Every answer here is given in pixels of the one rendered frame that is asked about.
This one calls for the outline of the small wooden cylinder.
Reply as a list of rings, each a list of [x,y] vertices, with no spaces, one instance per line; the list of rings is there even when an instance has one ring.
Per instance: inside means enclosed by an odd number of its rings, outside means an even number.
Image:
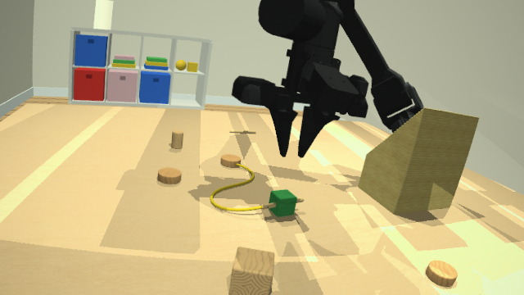
[[[182,130],[175,130],[172,132],[171,147],[175,149],[180,149],[183,147],[183,131]]]

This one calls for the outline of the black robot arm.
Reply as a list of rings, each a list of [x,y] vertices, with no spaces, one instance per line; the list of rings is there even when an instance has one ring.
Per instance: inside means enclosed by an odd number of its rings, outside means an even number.
[[[355,10],[355,0],[261,0],[258,16],[262,28],[271,35],[331,50],[335,50],[341,24],[370,74],[373,104],[392,133],[424,108],[416,89],[386,64]],[[343,75],[339,59],[332,58],[327,65],[319,58],[315,52],[306,57],[292,86],[305,89],[320,111],[345,115],[352,104],[362,105],[368,81],[358,75]],[[412,99],[415,105],[387,118],[412,105]]]

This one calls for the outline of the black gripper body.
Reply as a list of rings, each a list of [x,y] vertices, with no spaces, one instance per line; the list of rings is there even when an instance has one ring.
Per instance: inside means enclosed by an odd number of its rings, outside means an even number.
[[[316,47],[306,43],[292,42],[292,48],[287,49],[287,56],[290,57],[287,68],[286,78],[282,78],[284,87],[278,87],[266,79],[256,77],[239,76],[233,83],[232,96],[239,102],[251,105],[272,106],[276,109],[293,111],[294,103],[309,104],[309,108],[321,113],[335,115],[334,111],[320,111],[313,104],[313,100],[306,92],[292,86],[298,69],[302,66],[306,57],[311,52],[320,54],[319,62],[329,65],[335,51],[327,48]],[[297,93],[298,92],[298,93]],[[348,110],[349,116],[365,118],[368,113],[368,104],[366,99],[362,105],[351,105]]]

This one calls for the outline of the yellow string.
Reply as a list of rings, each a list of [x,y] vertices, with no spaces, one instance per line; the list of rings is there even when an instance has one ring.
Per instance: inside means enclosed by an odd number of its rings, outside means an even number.
[[[225,211],[253,211],[253,210],[258,210],[258,209],[269,209],[269,208],[276,207],[276,202],[272,202],[272,203],[263,204],[263,205],[261,205],[261,206],[255,206],[255,207],[239,208],[239,209],[237,209],[237,208],[227,208],[227,207],[223,207],[223,206],[217,205],[217,204],[214,202],[214,200],[213,200],[213,196],[214,196],[217,192],[219,192],[219,191],[221,191],[221,190],[223,190],[223,189],[225,189],[225,188],[233,188],[233,187],[237,187],[237,186],[240,186],[240,185],[243,185],[243,184],[247,184],[247,183],[251,182],[251,181],[254,179],[255,175],[254,175],[253,171],[251,171],[249,168],[247,168],[247,167],[245,167],[245,166],[243,166],[243,165],[240,165],[240,164],[236,164],[236,166],[240,166],[240,167],[242,167],[242,168],[248,170],[249,172],[251,172],[252,177],[251,177],[249,180],[245,181],[245,182],[242,182],[242,183],[239,183],[239,184],[229,185],[229,186],[227,186],[227,187],[222,187],[222,188],[219,188],[219,189],[215,190],[215,191],[211,194],[211,196],[210,196],[210,202],[211,202],[215,207],[218,207],[219,209],[221,209],[221,210],[225,210]],[[298,203],[298,202],[303,202],[303,201],[304,201],[304,198],[302,198],[302,197],[299,197],[299,198],[296,199],[296,203]]]

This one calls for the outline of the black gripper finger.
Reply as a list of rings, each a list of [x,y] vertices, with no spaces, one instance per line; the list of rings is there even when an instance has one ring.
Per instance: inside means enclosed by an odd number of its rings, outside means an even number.
[[[297,117],[299,112],[295,110],[289,111],[276,109],[270,105],[267,108],[269,109],[273,119],[280,155],[282,157],[286,157],[291,137],[292,122]]]
[[[309,151],[312,142],[317,137],[321,129],[334,120],[339,120],[336,115],[321,114],[309,107],[303,109],[303,118],[300,129],[300,139],[298,145],[298,156],[303,158]]]

